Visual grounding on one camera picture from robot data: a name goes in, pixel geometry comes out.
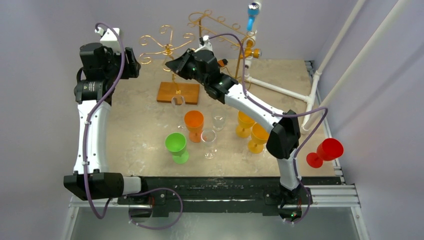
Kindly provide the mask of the gold scroll glass rack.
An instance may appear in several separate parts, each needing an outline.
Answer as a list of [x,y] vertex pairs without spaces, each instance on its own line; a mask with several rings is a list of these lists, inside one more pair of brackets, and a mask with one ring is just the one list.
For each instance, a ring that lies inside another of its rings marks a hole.
[[148,65],[152,62],[153,56],[163,56],[163,62],[161,68],[164,72],[169,73],[170,81],[161,81],[159,84],[156,101],[159,103],[171,103],[171,104],[189,104],[196,105],[199,101],[200,85],[195,83],[178,83],[177,75],[173,73],[165,63],[174,60],[175,53],[177,50],[183,49],[191,44],[196,36],[193,33],[183,34],[185,42],[182,44],[174,45],[174,29],[168,24],[164,24],[159,28],[161,35],[168,35],[168,40],[165,43],[161,43],[153,36],[145,34],[142,35],[138,44],[142,47],[148,46],[150,43],[160,47],[159,51],[156,52],[143,52],[139,55],[139,63],[142,65]]

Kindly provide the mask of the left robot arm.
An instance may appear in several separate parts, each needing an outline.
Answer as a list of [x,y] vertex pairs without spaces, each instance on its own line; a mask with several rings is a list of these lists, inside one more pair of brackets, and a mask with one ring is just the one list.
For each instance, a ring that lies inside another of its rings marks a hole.
[[[121,55],[118,50],[99,42],[80,47],[82,67],[78,70],[74,88],[79,113],[79,140],[76,162],[71,175],[63,178],[64,187],[83,201],[87,194],[84,182],[83,137],[85,121],[92,108],[107,93],[118,76]],[[106,154],[106,133],[112,97],[108,96],[92,114],[87,136],[87,175],[91,198],[108,199],[128,195],[138,205],[146,203],[149,191],[142,186],[140,176],[123,176],[110,172]]]

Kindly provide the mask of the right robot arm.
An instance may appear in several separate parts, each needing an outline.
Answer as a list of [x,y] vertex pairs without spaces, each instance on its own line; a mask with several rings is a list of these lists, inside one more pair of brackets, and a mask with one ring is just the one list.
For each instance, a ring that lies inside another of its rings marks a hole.
[[221,72],[210,50],[188,49],[165,66],[185,80],[196,80],[212,99],[241,111],[264,128],[268,134],[266,149],[277,160],[282,200],[292,204],[300,198],[302,178],[296,157],[303,145],[298,114],[274,108],[249,93],[235,78]]

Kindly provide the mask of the tall clear flute glass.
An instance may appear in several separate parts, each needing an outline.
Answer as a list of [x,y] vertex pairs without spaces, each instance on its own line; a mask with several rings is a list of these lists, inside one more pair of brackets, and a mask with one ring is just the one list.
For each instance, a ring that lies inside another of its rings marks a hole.
[[185,98],[182,95],[175,95],[171,99],[171,104],[175,113],[175,120],[177,124],[177,128],[181,131],[186,129],[184,123],[184,114],[185,114]]

